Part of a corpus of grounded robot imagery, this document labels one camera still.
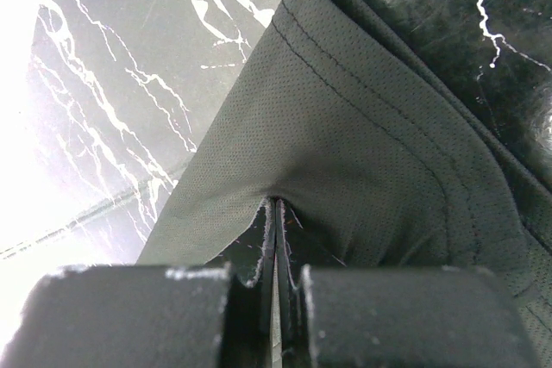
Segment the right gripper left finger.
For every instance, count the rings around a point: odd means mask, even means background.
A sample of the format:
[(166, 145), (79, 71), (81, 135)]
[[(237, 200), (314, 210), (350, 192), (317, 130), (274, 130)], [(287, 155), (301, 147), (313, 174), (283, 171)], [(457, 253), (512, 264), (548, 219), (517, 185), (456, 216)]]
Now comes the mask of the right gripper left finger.
[(42, 277), (4, 367), (269, 367), (275, 203), (204, 266), (65, 266)]

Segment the black t shirt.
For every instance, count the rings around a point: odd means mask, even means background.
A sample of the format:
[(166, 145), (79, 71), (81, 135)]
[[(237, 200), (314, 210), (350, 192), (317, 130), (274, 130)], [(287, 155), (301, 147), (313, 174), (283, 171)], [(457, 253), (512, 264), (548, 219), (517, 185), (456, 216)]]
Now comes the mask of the black t shirt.
[(282, 0), (138, 259), (198, 265), (270, 196), (348, 265), (484, 265), (551, 364), (551, 192), (380, 0)]

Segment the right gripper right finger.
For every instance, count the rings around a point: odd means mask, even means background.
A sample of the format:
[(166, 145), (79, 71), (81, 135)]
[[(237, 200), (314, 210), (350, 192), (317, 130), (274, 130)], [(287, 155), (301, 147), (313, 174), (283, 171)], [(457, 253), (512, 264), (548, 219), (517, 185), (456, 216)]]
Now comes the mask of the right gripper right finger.
[(274, 205), (285, 367), (537, 367), (514, 302), (485, 268), (345, 266)]

